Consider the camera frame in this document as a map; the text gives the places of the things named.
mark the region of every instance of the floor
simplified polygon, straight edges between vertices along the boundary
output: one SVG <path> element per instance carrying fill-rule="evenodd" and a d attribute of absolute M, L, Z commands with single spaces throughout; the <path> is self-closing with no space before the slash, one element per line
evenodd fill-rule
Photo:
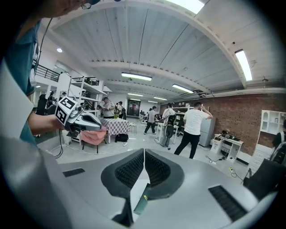
<path fill-rule="evenodd" d="M 138 148 L 150 148 L 150 149 L 156 149 L 160 151 L 165 151 L 166 153 L 174 153 L 176 148 L 181 142 L 182 137 L 177 137 L 175 144 L 172 143 L 173 138 L 170 140 L 170 147 L 171 149 L 168 150 L 167 148 L 164 148 L 160 145 L 158 145 L 155 142 L 156 135 L 153 135 L 151 133 L 151 129 L 149 129 L 148 133 L 146 135 L 143 134 L 145 130 L 145 124 L 141 124 L 137 119 L 135 118 L 127 118 L 130 122 L 133 122 L 137 124 L 137 134 L 134 133 L 134 128 L 132 129 L 132 132 L 129 133 L 129 140 L 128 145 L 123 146 L 122 142 L 114 142 L 115 136 L 111 136 L 111 143 L 105 144 L 104 142 L 99 145 L 99 154 L 96 154 L 96 146 L 90 145 L 88 143 L 84 144 L 84 150 L 81 150 L 81 146 L 78 142 L 72 142 L 68 147 L 63 146 L 63 154 L 62 156 L 57 159 L 57 162 L 59 164 L 63 163 L 71 163 L 71 162 L 78 162 L 78 161 L 87 161 L 87 160 L 94 160 L 102 157 L 109 157 L 113 154 L 123 153 L 129 150 L 138 149 Z M 190 145 L 185 147 L 185 149 L 181 152 L 179 157 L 186 157 L 189 158 L 190 154 Z M 57 155 L 60 151 L 60 148 L 56 148 L 52 151 L 54 155 Z M 229 168 L 232 168 L 236 171 L 237 175 L 241 177 L 242 179 L 245 177 L 247 173 L 247 165 L 235 161 L 235 163 L 231 163 L 229 161 L 223 160 L 223 161 L 217 161 L 216 164 L 210 163 L 210 160 L 206 158 L 208 156 L 213 161 L 218 160 L 223 155 L 222 154 L 215 154 L 210 151 L 210 147 L 202 147 L 198 145 L 196 154 L 194 156 L 195 160 L 200 160 L 205 163 L 208 163 L 215 168 L 219 169 L 223 173 L 227 174 L 231 177 L 231 173 L 229 171 Z M 142 173 L 140 176 L 141 179 L 148 178 L 147 173 Z M 241 180 L 236 177 L 233 178 L 235 182 L 241 183 Z"/>

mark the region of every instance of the mesh panel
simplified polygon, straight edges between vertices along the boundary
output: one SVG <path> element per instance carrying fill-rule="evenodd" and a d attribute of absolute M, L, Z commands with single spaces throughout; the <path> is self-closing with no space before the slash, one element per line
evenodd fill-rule
<path fill-rule="evenodd" d="M 132 188 L 143 170 L 144 154 L 141 153 L 131 161 L 115 170 L 115 176 L 127 187 Z"/>
<path fill-rule="evenodd" d="M 162 183 L 171 173 L 171 169 L 166 163 L 147 152 L 145 152 L 145 168 L 149 175 L 151 187 Z"/>

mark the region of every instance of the black chair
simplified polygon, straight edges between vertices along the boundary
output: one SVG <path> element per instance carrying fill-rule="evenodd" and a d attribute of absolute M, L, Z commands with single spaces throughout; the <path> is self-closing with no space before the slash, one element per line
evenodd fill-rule
<path fill-rule="evenodd" d="M 243 186 L 248 188 L 259 200 L 286 181 L 286 167 L 273 161 L 264 159 L 253 176 L 251 176 L 251 169 L 249 170 L 250 177 L 244 179 Z"/>
<path fill-rule="evenodd" d="M 40 95 L 36 114 L 38 114 L 38 115 L 45 115 L 46 114 L 46 109 L 45 109 L 46 102 L 47 102 L 46 95 L 45 94 Z"/>

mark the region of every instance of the white cabinet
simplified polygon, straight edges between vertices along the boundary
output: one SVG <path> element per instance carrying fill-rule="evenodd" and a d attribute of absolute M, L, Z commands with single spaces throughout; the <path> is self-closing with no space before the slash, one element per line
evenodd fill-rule
<path fill-rule="evenodd" d="M 260 131 L 274 135 L 278 134 L 283 130 L 285 118 L 285 112 L 262 110 Z"/>

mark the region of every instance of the fluorescent light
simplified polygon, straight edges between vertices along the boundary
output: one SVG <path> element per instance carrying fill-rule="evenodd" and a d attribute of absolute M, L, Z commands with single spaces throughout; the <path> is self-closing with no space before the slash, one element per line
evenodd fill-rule
<path fill-rule="evenodd" d="M 238 61 L 240 62 L 246 81 L 251 81 L 252 75 L 251 75 L 249 63 L 247 61 L 245 52 L 241 49 L 241 50 L 236 51 L 235 54 L 236 54 Z"/>
<path fill-rule="evenodd" d="M 204 7 L 205 4 L 199 0 L 167 0 L 168 2 L 173 2 L 181 7 L 184 7 L 193 13 L 197 14 Z"/>
<path fill-rule="evenodd" d="M 135 95 L 135 96 L 143 96 L 143 95 L 138 95 L 138 94 L 132 94 L 132 93 L 128 93 L 129 95 Z"/>
<path fill-rule="evenodd" d="M 174 88 L 178 88 L 178 89 L 183 90 L 183 91 L 186 91 L 186 92 L 189 92 L 189 93 L 193 93 L 193 91 L 191 91 L 191 90 L 189 90 L 187 88 L 183 88 L 183 87 L 181 87 L 181 86 L 179 86 L 177 84 L 173 84 L 173 87 Z"/>
<path fill-rule="evenodd" d="M 165 99 L 165 98 L 159 98 L 159 97 L 154 97 L 154 98 L 156 98 L 156 99 L 161 99 L 161 100 L 167 100 L 167 99 Z"/>
<path fill-rule="evenodd" d="M 142 76 L 142 75 L 137 75 L 137 74 L 130 74 L 130 73 L 125 73 L 125 72 L 122 72 L 121 75 L 123 77 L 135 78 L 135 79 L 140 79 L 140 80 L 145 80 L 145 81 L 151 81 L 152 80 L 152 77 Z"/>

